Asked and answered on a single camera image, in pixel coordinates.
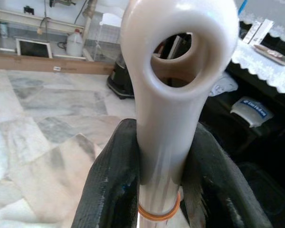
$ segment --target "tile floor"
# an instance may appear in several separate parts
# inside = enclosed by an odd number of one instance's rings
[[[135,118],[106,76],[0,70],[0,228],[69,228],[87,173]],[[187,228],[181,212],[168,227]]]

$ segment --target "white lace tablecloth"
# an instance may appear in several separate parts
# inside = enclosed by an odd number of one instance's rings
[[[232,62],[240,64],[242,69],[257,75],[273,86],[281,94],[285,94],[285,66],[257,53],[250,45],[239,39],[237,49],[232,56]]]
[[[235,0],[237,7],[243,1]],[[260,22],[265,19],[273,20],[275,23],[269,34],[285,41],[285,0],[249,0],[239,18],[246,24],[253,24],[256,20]]]

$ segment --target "white label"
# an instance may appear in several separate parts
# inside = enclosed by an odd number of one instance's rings
[[[246,34],[246,36],[244,37],[243,41],[245,43],[249,43],[252,39],[252,37],[255,35],[255,33],[257,32],[257,30],[260,28],[261,26],[261,22],[255,21],[254,24],[252,25],[252,27],[249,29],[248,33]]]
[[[54,70],[55,70],[55,71],[61,71],[61,67],[55,66],[55,67],[54,67]]]
[[[260,44],[273,25],[274,22],[272,20],[265,19],[249,44],[250,45]]]

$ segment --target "white plastic handle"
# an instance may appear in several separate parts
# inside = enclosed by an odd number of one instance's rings
[[[153,57],[166,38],[192,32],[192,47],[172,60]],[[131,0],[121,48],[133,83],[141,148],[141,207],[164,215],[174,206],[200,112],[234,52],[238,14],[233,0]],[[162,78],[188,84],[173,88]]]

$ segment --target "wooden board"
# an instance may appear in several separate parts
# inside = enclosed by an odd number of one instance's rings
[[[113,71],[113,68],[113,64],[102,62],[85,62],[0,54],[0,69],[6,70],[109,75]]]

